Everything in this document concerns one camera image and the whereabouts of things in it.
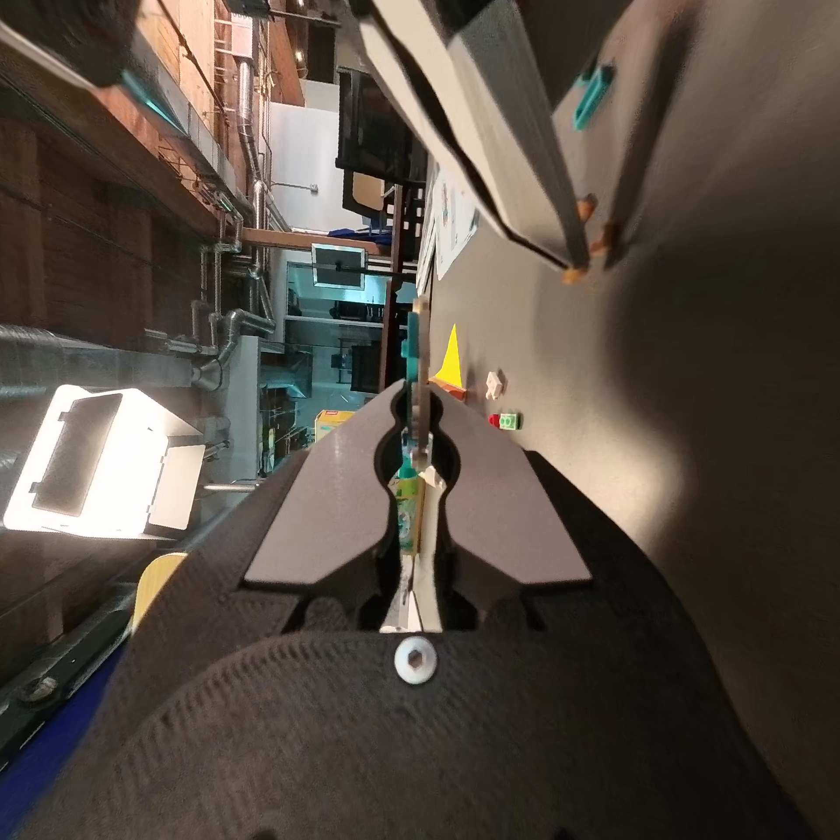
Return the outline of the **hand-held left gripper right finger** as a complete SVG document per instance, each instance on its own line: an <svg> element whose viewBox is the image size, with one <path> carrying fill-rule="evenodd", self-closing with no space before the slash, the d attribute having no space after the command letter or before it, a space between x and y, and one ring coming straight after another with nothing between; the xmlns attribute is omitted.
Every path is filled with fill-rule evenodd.
<svg viewBox="0 0 840 840"><path fill-rule="evenodd" d="M434 595L442 629L472 628L500 602L590 585L593 575L524 449L430 388L437 504Z"/></svg>

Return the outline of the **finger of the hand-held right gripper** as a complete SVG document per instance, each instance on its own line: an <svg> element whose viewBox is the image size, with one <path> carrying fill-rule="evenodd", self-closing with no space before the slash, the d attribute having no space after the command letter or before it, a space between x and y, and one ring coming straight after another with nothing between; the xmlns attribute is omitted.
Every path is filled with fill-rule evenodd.
<svg viewBox="0 0 840 840"><path fill-rule="evenodd" d="M406 73L399 55L395 51L394 41L388 39L375 26L365 21L359 22L359 42L365 63L374 72L375 78L382 83L388 97L394 103L396 109L406 119L408 125L415 132L416 136L423 143L427 151L434 157L441 168L451 175L458 187L468 195L480 211L483 218L499 234L507 237L531 252L540 255L542 258L562 267L567 267L556 262L531 247L523 244L520 240L509 235L505 228L498 223L497 219L487 216L487 209L482 199L477 199L469 188L469 179L460 170L459 163L452 155L446 143L442 141L439 133L432 125L431 119L422 109L419 98L415 93L411 81Z"/></svg>
<svg viewBox="0 0 840 840"><path fill-rule="evenodd" d="M570 268L590 258L530 39L464 30L394 41L422 109L485 204L523 244Z"/></svg>

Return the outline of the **round white brick plate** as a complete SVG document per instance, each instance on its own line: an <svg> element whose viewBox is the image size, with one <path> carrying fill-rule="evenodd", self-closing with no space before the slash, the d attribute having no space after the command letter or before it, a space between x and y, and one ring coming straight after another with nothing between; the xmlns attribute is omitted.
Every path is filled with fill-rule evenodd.
<svg viewBox="0 0 840 840"><path fill-rule="evenodd" d="M433 463L434 430L440 418L439 401L429 382L430 303L426 296L413 301L407 315L402 357L406 363L406 410L402 455L418 475Z"/></svg>

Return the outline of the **yellow toy set box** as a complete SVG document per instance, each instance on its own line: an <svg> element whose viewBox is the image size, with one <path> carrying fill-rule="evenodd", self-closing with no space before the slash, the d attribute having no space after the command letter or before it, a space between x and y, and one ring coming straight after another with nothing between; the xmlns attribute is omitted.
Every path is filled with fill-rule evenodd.
<svg viewBox="0 0 840 840"><path fill-rule="evenodd" d="M351 419L353 415L353 411L321 411L314 421L314 442L324 439L334 428ZM413 559L419 552L426 482L413 467L407 451L406 432L402 434L402 445L402 463L388 482L388 487L396 503L400 554Z"/></svg>

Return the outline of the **black office chair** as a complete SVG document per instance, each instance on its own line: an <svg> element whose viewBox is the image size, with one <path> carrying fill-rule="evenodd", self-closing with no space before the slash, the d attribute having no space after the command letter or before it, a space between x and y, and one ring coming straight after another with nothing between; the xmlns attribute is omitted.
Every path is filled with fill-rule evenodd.
<svg viewBox="0 0 840 840"><path fill-rule="evenodd" d="M427 151L369 74L339 68L337 168L404 186L424 184Z"/></svg>

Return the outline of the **teal flat tile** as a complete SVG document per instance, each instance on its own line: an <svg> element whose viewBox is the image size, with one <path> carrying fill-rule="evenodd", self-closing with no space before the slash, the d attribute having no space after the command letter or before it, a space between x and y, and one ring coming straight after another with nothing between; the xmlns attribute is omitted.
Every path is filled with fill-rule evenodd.
<svg viewBox="0 0 840 840"><path fill-rule="evenodd" d="M614 63L599 65L589 75L579 77L577 85L582 89L582 94L573 115L575 131L583 131L591 123L611 90L615 77Z"/></svg>

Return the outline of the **open instruction booklet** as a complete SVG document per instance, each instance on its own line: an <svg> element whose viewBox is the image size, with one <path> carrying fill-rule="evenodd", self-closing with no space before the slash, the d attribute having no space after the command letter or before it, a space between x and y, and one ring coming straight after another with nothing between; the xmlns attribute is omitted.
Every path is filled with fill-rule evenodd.
<svg viewBox="0 0 840 840"><path fill-rule="evenodd" d="M477 231L480 212L440 167L434 171L430 222L436 277L443 279Z"/></svg>

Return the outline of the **white lamp light panel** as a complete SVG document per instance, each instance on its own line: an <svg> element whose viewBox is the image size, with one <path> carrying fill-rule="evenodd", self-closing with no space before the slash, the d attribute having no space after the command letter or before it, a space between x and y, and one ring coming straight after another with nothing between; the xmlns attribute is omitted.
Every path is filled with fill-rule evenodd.
<svg viewBox="0 0 840 840"><path fill-rule="evenodd" d="M3 526L87 539L173 539L190 521L203 436L135 388L52 396Z"/></svg>

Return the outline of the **yellow paper note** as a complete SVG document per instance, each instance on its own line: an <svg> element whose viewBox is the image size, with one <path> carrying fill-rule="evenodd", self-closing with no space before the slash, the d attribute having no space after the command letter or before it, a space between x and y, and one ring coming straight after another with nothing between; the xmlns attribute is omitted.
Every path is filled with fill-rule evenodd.
<svg viewBox="0 0 840 840"><path fill-rule="evenodd" d="M461 365L459 358L459 343L457 335L457 325L453 325L449 337L447 348L444 353L444 360L440 369L435 375L436 380L444 383L450 389L458 391L464 390L463 377L461 373Z"/></svg>

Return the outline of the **black panel on stand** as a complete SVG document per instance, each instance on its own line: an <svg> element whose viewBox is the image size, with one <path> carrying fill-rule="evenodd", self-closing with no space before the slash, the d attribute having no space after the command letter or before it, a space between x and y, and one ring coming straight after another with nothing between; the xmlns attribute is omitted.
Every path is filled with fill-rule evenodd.
<svg viewBox="0 0 840 840"><path fill-rule="evenodd" d="M362 247L316 243L311 246L313 285L331 289L363 291L374 280L391 280L398 273L371 263Z"/></svg>

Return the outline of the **long wooden table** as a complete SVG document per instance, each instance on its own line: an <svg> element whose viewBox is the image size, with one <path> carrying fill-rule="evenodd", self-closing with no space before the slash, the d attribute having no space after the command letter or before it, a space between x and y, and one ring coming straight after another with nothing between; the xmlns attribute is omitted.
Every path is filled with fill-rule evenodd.
<svg viewBox="0 0 840 840"><path fill-rule="evenodd" d="M385 303L381 331L379 388L383 392L405 375L402 342L410 302L399 302L401 291L416 291L417 261L428 205L428 177L423 185L394 185L388 204L392 242L390 267L385 278Z"/></svg>

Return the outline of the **grey pipe cluster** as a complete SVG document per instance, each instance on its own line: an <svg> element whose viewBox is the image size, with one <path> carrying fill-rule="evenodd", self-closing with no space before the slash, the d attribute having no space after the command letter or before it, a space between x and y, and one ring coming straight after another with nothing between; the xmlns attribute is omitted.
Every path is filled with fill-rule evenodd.
<svg viewBox="0 0 840 840"><path fill-rule="evenodd" d="M205 361L192 365L191 386L205 392L222 387L243 331L266 338L277 326L267 285L265 250L261 247L257 247L246 270L248 307L221 311L223 256L240 254L243 231L240 215L223 213L218 218L215 241L199 250L198 298L191 301L192 345L195 357Z"/></svg>

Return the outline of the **slim silver duct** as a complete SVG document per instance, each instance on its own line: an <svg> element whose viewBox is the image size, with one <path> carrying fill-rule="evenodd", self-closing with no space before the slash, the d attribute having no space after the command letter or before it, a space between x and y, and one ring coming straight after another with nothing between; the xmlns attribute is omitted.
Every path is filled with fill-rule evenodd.
<svg viewBox="0 0 840 840"><path fill-rule="evenodd" d="M266 222L266 184L259 166L257 141L254 125L255 68L252 59L236 56L238 73L238 94L236 123L245 163L248 171L249 195L253 209L255 229L263 229ZM266 252L263 245L251 246L251 263L248 269L250 279L250 304L255 314L274 321L270 294L266 285Z"/></svg>

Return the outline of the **silver ventilation duct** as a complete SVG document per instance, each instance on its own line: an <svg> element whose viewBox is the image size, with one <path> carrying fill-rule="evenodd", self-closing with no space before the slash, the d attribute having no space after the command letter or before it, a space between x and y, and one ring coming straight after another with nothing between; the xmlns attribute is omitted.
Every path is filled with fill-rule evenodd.
<svg viewBox="0 0 840 840"><path fill-rule="evenodd" d="M47 329L1 325L1 400L47 396L61 385L88 390L188 387L215 392L224 369L173 353L119 350Z"/></svg>

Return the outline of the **black metal rail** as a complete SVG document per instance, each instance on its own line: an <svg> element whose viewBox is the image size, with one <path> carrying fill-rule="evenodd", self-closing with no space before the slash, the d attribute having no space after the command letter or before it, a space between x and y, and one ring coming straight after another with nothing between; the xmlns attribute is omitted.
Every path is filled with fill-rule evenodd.
<svg viewBox="0 0 840 840"><path fill-rule="evenodd" d="M76 629L2 686L2 753L25 742L130 635L137 590L134 583L118 584Z"/></svg>

